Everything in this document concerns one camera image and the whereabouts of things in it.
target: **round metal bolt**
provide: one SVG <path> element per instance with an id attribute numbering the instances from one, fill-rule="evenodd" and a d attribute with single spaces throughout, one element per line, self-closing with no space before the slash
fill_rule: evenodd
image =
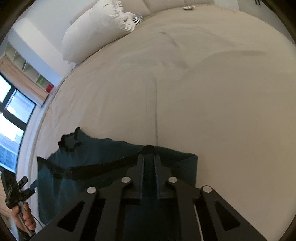
<path id="1" fill-rule="evenodd" d="M 131 181 L 131 178 L 130 178 L 130 177 L 123 177 L 123 178 L 121 179 L 121 181 L 122 181 L 123 183 L 129 183 L 129 182 Z"/>
<path id="2" fill-rule="evenodd" d="M 210 193 L 212 191 L 212 188 L 210 186 L 204 186 L 202 189 L 206 193 Z"/>
<path id="3" fill-rule="evenodd" d="M 176 183 L 176 182 L 178 181 L 178 178 L 176 178 L 176 177 L 170 177 L 170 178 L 168 179 L 168 181 L 169 181 L 170 183 Z"/>
<path id="4" fill-rule="evenodd" d="M 93 194 L 93 193 L 96 192 L 96 188 L 95 188 L 95 187 L 89 187 L 89 188 L 87 189 L 87 192 L 88 192 L 89 194 Z"/>

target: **window frame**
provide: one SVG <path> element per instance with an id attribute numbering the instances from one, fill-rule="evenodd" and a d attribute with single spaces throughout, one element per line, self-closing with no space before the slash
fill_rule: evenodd
<path id="1" fill-rule="evenodd" d="M 0 102 L 0 112 L 3 114 L 3 116 L 8 120 L 10 121 L 12 124 L 14 124 L 15 126 L 17 126 L 18 128 L 20 128 L 24 134 L 22 136 L 22 139 L 21 139 L 21 142 L 20 142 L 20 147 L 19 147 L 19 150 L 18 150 L 18 153 L 17 153 L 17 163 L 16 163 L 16 169 L 15 169 L 15 173 L 17 171 L 17 165 L 18 165 L 18 160 L 19 160 L 19 155 L 20 155 L 20 149 L 21 149 L 21 146 L 22 146 L 22 141 L 24 139 L 24 135 L 25 135 L 25 131 L 26 131 L 26 128 L 27 128 L 27 123 L 21 121 L 19 118 L 17 118 L 16 116 L 14 116 L 12 113 L 10 113 L 7 109 L 6 109 L 6 106 L 8 105 L 8 103 L 10 102 L 10 100 L 12 99 L 14 93 L 16 91 L 19 91 L 21 94 L 23 94 L 20 90 L 18 90 L 1 72 L 0 72 L 0 76 L 11 86 L 10 90 L 8 91 L 6 97 L 4 98 L 3 102 L 1 103 Z M 31 116 L 36 108 L 36 103 L 34 101 L 32 101 L 30 98 L 28 98 L 32 103 L 34 103 L 34 108 L 29 116 L 29 119 L 28 119 L 28 123 L 31 119 Z M 0 166 L 0 171 L 2 170 L 7 170 L 5 167 L 2 167 Z"/>

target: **mattress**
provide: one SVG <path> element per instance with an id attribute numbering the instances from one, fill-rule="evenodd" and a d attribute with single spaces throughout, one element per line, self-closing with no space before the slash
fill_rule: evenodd
<path id="1" fill-rule="evenodd" d="M 197 186 L 212 186 L 278 240 L 296 213 L 295 66 L 295 46 L 246 13 L 154 14 L 66 78 L 34 156 L 49 157 L 78 126 L 95 138 L 196 154 Z"/>

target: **hand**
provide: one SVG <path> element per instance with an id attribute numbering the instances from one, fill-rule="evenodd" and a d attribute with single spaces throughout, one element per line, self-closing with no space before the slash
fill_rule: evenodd
<path id="1" fill-rule="evenodd" d="M 28 229 L 30 230 L 34 230 L 36 228 L 36 222 L 33 218 L 33 216 L 31 215 L 31 209 L 29 208 L 29 205 L 27 203 L 24 203 L 24 207 L 25 207 L 25 213 L 23 213 L 23 217 L 25 220 L 25 225 L 28 227 Z M 11 216 L 16 224 L 16 226 L 26 232 L 24 226 L 22 225 L 18 214 L 20 213 L 20 207 L 19 206 L 15 206 L 12 208 L 12 212 L 11 212 Z"/>

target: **device handle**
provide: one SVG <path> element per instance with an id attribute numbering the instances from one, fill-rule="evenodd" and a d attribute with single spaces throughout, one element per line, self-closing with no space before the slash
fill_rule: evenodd
<path id="1" fill-rule="evenodd" d="M 23 213 L 25 213 L 24 202 L 19 202 L 18 205 L 19 205 L 19 207 L 20 207 L 20 212 L 19 212 L 19 214 L 18 214 L 18 217 L 19 217 L 19 219 L 20 219 L 22 225 L 24 226 L 25 231 L 28 233 L 28 235 L 29 235 L 30 237 L 32 237 L 33 234 L 34 234 L 34 231 L 30 230 L 30 229 L 25 225 L 25 220 L 24 220 L 24 217 L 23 217 Z"/>

